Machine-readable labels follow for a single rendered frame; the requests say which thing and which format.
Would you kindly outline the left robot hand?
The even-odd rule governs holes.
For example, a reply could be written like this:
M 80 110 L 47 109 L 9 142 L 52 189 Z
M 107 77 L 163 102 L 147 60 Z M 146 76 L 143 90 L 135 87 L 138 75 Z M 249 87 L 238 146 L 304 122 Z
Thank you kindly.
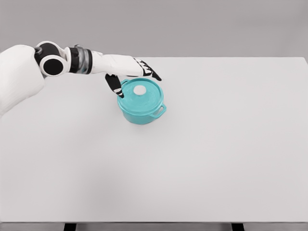
M 128 55 L 103 55 L 105 80 L 110 89 L 120 98 L 124 98 L 119 76 L 153 77 L 161 81 L 161 77 L 143 60 Z

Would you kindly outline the teal pot lid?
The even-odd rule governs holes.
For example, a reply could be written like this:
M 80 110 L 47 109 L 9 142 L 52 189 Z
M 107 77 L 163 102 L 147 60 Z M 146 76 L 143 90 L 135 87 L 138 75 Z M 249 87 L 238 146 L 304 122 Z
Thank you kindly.
M 145 87 L 145 93 L 138 95 L 134 92 L 136 86 Z M 163 104 L 163 91 L 158 84 L 146 78 L 125 79 L 121 81 L 124 98 L 118 97 L 120 109 L 131 115 L 149 115 Z

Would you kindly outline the teal pot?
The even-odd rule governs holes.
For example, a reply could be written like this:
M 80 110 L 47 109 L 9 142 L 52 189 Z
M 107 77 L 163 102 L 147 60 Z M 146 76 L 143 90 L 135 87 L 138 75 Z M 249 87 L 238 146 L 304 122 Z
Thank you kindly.
M 151 123 L 158 119 L 160 116 L 163 115 L 163 113 L 167 110 L 167 107 L 164 105 L 164 103 L 160 106 L 159 109 L 157 109 L 155 112 L 150 113 L 149 115 L 131 115 L 129 113 L 126 113 L 122 111 L 123 116 L 125 119 L 133 124 L 138 125 L 144 125 L 147 123 Z

